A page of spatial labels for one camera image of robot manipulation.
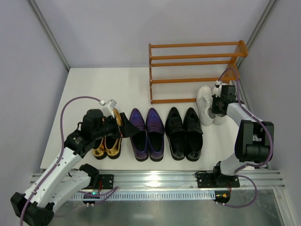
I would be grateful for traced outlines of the white sneaker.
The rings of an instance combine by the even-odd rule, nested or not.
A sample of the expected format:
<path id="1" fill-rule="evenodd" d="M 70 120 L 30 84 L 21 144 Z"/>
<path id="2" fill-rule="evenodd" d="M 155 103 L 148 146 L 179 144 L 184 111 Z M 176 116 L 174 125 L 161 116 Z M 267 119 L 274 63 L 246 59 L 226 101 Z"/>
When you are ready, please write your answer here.
<path id="1" fill-rule="evenodd" d="M 226 83 L 223 83 L 222 88 L 224 86 L 226 86 L 226 88 L 228 88 Z M 228 92 L 227 90 L 225 91 L 225 93 L 221 91 L 221 95 L 223 95 L 223 94 L 228 95 L 227 92 Z M 226 121 L 226 115 L 215 114 L 215 119 L 213 121 L 213 124 L 215 124 L 215 125 L 222 125 L 225 121 Z"/>
<path id="2" fill-rule="evenodd" d="M 215 119 L 215 114 L 212 112 L 212 91 L 208 86 L 202 86 L 198 90 L 196 103 L 201 124 L 210 126 Z"/>

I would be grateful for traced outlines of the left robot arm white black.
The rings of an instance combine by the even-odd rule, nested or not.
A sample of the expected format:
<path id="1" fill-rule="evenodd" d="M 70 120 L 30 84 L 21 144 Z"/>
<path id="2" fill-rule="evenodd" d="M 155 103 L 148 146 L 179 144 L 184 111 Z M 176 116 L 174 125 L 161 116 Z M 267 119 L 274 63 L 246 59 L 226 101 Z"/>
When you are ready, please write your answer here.
<path id="1" fill-rule="evenodd" d="M 63 140 L 63 148 L 42 176 L 25 192 L 14 193 L 10 201 L 20 225 L 47 226 L 66 200 L 84 188 L 94 188 L 100 181 L 99 170 L 84 164 L 66 182 L 62 180 L 85 155 L 105 137 L 131 137 L 139 132 L 120 113 L 121 124 L 113 116 L 105 117 L 100 109 L 90 109 L 79 123 L 80 129 Z"/>

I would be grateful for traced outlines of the black patent loafer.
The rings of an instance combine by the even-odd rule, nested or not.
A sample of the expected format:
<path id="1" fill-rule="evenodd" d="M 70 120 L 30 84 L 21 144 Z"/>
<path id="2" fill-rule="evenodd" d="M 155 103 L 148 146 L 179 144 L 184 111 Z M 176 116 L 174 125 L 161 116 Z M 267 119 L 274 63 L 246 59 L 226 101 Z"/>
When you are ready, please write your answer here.
<path id="1" fill-rule="evenodd" d="M 172 107 L 167 115 L 165 133 L 172 158 L 176 161 L 184 159 L 186 136 L 180 113 L 176 107 Z"/>
<path id="2" fill-rule="evenodd" d="M 203 147 L 203 131 L 198 115 L 192 107 L 186 111 L 183 127 L 185 130 L 185 157 L 189 161 L 197 161 Z"/>

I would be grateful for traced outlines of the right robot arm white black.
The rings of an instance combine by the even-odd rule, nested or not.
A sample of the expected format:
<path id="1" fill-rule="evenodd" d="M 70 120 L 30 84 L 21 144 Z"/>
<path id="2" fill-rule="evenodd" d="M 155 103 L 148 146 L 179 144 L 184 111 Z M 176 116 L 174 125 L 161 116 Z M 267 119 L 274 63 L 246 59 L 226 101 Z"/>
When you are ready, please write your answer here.
<path id="1" fill-rule="evenodd" d="M 216 187 L 227 187 L 246 167 L 261 167 L 273 155 L 274 124 L 258 119 L 236 97 L 234 85 L 217 82 L 213 91 L 212 112 L 228 116 L 238 125 L 234 153 L 214 166 L 212 181 Z"/>

